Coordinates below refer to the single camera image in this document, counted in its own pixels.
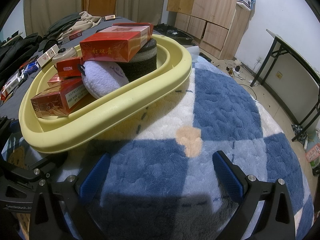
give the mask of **white wall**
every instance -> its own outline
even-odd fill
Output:
[[[0,40],[6,40],[8,37],[11,37],[17,30],[23,32],[21,35],[23,38],[26,37],[26,30],[24,28],[24,17],[23,17],[23,0],[17,4],[13,9],[6,23],[4,24],[0,32]]]
[[[173,25],[176,21],[176,12],[169,12],[167,11],[167,5],[168,5],[168,0],[164,0],[163,3],[163,9],[162,9],[162,17],[161,17],[161,23]]]
[[[235,57],[254,69],[258,57],[266,57],[273,38],[266,29],[281,36],[314,68],[320,71],[320,23],[305,0],[256,0]],[[261,73],[263,78],[272,60]],[[257,64],[257,73],[261,64]],[[281,80],[276,72],[283,74]],[[317,102],[318,86],[290,55],[280,56],[266,83],[279,95],[298,121]],[[318,121],[308,131],[314,129]]]

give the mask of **blue checkered blanket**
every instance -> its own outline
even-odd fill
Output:
[[[26,166],[43,156],[18,141]],[[77,174],[90,155],[108,152],[108,174],[87,209],[109,239],[215,239],[237,208],[214,172],[217,150],[247,175],[285,180],[296,239],[302,239],[313,204],[288,140],[258,101],[202,57],[176,91],[71,150],[57,180]],[[10,150],[4,155],[9,158]]]

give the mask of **baseboard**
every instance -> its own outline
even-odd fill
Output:
[[[244,69],[246,71],[248,71],[253,77],[255,77],[257,75],[255,72],[252,72],[252,70],[250,68],[248,68],[248,66],[246,66],[245,64],[242,63],[241,66],[243,66]],[[258,82],[260,82],[260,83],[262,82],[261,77],[258,77]],[[283,110],[286,111],[286,113],[290,117],[291,121],[294,124],[299,124],[298,120],[295,118],[293,113],[290,111],[289,107],[287,107],[287,105],[284,103],[284,101],[282,101],[282,99],[278,96],[278,94],[266,82],[262,86],[274,97],[274,99],[279,103],[279,105],[283,108]]]

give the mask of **curtain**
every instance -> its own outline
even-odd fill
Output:
[[[164,0],[117,0],[116,16],[157,25],[161,21],[163,3]]]
[[[43,36],[56,21],[81,11],[81,0],[23,0],[26,35]]]

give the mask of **black cable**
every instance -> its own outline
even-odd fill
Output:
[[[242,86],[245,86],[245,87],[250,88],[250,89],[252,90],[252,92],[254,93],[254,95],[256,96],[255,100],[257,100],[257,95],[256,95],[256,93],[253,91],[253,89],[252,89],[251,87],[249,87],[249,86],[247,86],[247,85],[244,85],[244,84],[239,84],[239,85],[242,85]]]

